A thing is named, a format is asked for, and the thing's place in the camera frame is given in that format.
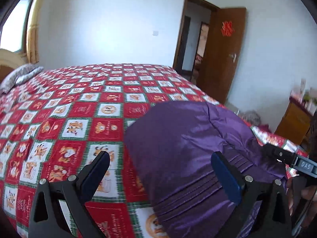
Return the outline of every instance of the white wall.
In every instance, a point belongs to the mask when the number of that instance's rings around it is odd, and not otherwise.
[[[317,86],[317,25],[300,0],[207,0],[245,6],[245,40],[228,100],[275,130],[293,84]],[[39,57],[46,68],[93,63],[171,66],[183,0],[45,0]],[[159,31],[152,36],[152,31]]]
[[[256,110],[274,131],[290,91],[306,78],[317,87],[317,25],[300,0],[218,0],[248,10],[245,39],[228,100]]]
[[[40,21],[40,63],[46,68],[105,62],[171,66],[183,2],[45,0],[42,12],[49,13]]]
[[[191,71],[197,50],[197,43],[200,35],[201,22],[209,23],[211,11],[207,8],[189,2],[185,15],[191,18],[189,25],[188,38],[186,43],[183,70]]]

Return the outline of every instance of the chinese character decoration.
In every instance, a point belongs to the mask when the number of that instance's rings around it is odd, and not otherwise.
[[[231,37],[232,33],[234,33],[234,28],[232,27],[232,21],[224,21],[222,23],[222,35],[225,37]]]

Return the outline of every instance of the bedspread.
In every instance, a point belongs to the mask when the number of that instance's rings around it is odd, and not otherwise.
[[[210,102],[223,107],[173,69],[102,64],[45,71],[0,98],[0,203],[22,237],[40,179],[66,180],[105,150],[110,167],[86,207],[107,238],[167,238],[123,144],[124,130],[156,103]],[[250,126],[270,142],[299,146]],[[71,232],[81,237],[65,202]]]

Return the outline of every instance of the purple garment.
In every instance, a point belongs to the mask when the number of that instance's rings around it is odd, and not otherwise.
[[[286,182],[285,165],[260,151],[251,129],[233,112],[202,102],[164,102],[126,131],[134,167],[170,238],[214,237],[232,213],[210,164],[221,151],[243,175]],[[240,233],[253,224],[255,206]]]

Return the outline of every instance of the metal screw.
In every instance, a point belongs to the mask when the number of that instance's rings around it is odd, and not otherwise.
[[[275,182],[275,184],[278,185],[278,186],[280,186],[280,185],[282,184],[281,180],[279,180],[279,179],[276,179],[274,182]]]
[[[76,176],[75,175],[70,175],[67,179],[69,181],[75,181],[76,180]]]
[[[245,176],[244,178],[248,182],[253,182],[253,177],[252,176]]]
[[[46,179],[40,179],[40,184],[45,184],[46,183]]]

